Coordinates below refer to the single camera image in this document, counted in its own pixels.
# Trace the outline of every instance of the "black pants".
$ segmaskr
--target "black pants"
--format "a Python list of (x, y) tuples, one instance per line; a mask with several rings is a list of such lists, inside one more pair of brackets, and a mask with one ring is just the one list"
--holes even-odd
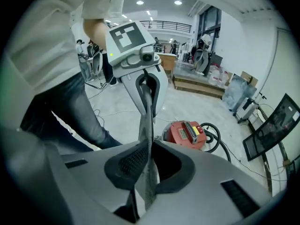
[(36, 95), (26, 111), (21, 128), (43, 141), (52, 142), (60, 154), (93, 151), (75, 139), (52, 112), (80, 137), (101, 149), (121, 145), (101, 127), (85, 93), (81, 73)]
[(110, 84), (114, 85), (117, 82), (117, 79), (113, 76), (113, 68), (112, 66), (108, 63), (108, 59), (107, 59), (107, 53), (102, 54), (102, 70), (103, 70), (103, 74), (105, 77), (105, 81), (107, 83), (109, 83), (109, 81), (111, 80)]

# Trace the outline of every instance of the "balcony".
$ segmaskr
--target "balcony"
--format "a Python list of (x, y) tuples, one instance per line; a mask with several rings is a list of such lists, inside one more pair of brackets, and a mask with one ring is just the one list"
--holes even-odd
[(191, 25), (179, 23), (179, 22), (169, 22), (169, 21), (140, 21), (141, 24), (147, 29), (169, 29), (181, 32), (190, 33)]

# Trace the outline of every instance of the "stair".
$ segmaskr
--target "stair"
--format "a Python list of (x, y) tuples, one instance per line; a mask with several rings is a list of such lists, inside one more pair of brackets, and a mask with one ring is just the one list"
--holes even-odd
[(209, 84), (206, 78), (196, 80), (174, 75), (173, 83), (176, 90), (204, 94), (215, 98), (221, 98), (225, 92), (225, 89)]

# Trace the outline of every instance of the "white sticker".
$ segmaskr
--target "white sticker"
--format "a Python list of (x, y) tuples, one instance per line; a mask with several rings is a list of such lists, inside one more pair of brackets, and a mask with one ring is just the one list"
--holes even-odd
[(295, 114), (293, 115), (293, 119), (294, 119), (294, 121), (297, 121), (297, 119), (299, 118), (299, 116), (300, 116), (300, 113), (297, 111), (297, 112), (295, 112)]

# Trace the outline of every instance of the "red machine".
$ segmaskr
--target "red machine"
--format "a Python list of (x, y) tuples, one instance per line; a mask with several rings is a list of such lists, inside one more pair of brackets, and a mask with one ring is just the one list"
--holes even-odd
[(177, 121), (166, 132), (168, 142), (200, 150), (206, 142), (206, 135), (198, 122)]

